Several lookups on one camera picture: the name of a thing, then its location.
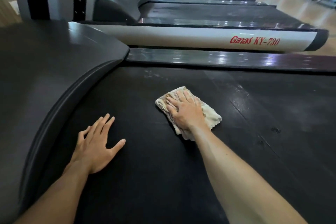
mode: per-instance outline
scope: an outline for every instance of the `person's left arm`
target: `person's left arm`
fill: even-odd
[[[114,117],[108,119],[109,114],[79,132],[76,149],[62,176],[14,224],[73,223],[88,175],[102,170],[125,144],[123,139],[106,148]]]

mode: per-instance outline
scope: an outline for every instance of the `white rag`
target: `white rag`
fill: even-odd
[[[181,92],[183,92],[184,90],[188,91],[189,94],[195,98],[195,96],[190,92],[190,90],[188,90],[185,86],[183,87],[179,87],[175,90],[172,90],[170,92],[168,92],[167,94],[163,95],[162,97],[158,98],[155,101],[155,104],[157,105],[157,107],[159,107],[161,109],[161,111],[164,112],[164,114],[167,116],[168,120],[172,123],[172,125],[175,128],[175,132],[177,135],[182,134],[183,138],[185,140],[191,140],[191,141],[195,141],[194,136],[192,135],[192,133],[188,130],[184,130],[178,127],[178,125],[175,124],[172,116],[170,115],[168,109],[167,109],[167,105],[171,105],[172,107],[175,108],[176,107],[173,106],[169,101],[167,101],[167,97],[171,97],[175,100],[179,100],[179,96],[177,95],[177,91],[180,90]],[[206,103],[204,103],[203,101],[201,102],[201,106],[202,106],[202,111],[203,111],[203,115],[205,117],[205,122],[208,125],[208,127],[210,129],[212,129],[214,126],[216,126],[217,124],[219,124],[222,121],[222,117],[216,113],[216,111],[214,109],[212,109],[211,107],[209,107]]]

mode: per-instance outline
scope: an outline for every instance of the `person's right arm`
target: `person's right arm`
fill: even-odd
[[[300,214],[251,166],[208,128],[199,99],[187,91],[167,100],[176,124],[192,132],[204,165],[230,224],[307,224]]]

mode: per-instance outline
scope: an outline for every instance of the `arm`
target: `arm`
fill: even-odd
[[[306,224],[300,214],[252,167],[219,140],[205,123],[199,99],[187,91],[167,100],[176,124],[190,130],[209,180],[231,224]]]
[[[102,170],[125,144],[123,139],[113,148],[106,148],[107,133],[114,121],[112,117],[107,122],[108,118],[109,114],[100,117],[79,132],[75,151],[62,176],[15,224],[73,223],[88,175]]]

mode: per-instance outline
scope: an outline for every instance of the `hand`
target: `hand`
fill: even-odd
[[[109,114],[100,117],[92,126],[78,133],[75,151],[64,172],[73,162],[80,161],[86,165],[89,174],[94,174],[102,170],[124,146],[126,140],[122,139],[113,148],[106,148],[107,134],[114,122],[114,117],[107,122],[109,117]]]
[[[205,123],[201,103],[199,98],[193,98],[188,91],[177,91],[179,98],[175,100],[167,97],[167,100],[173,104],[177,110],[171,105],[167,105],[170,115],[173,117],[176,124],[186,130],[191,130],[195,127],[208,128]]]

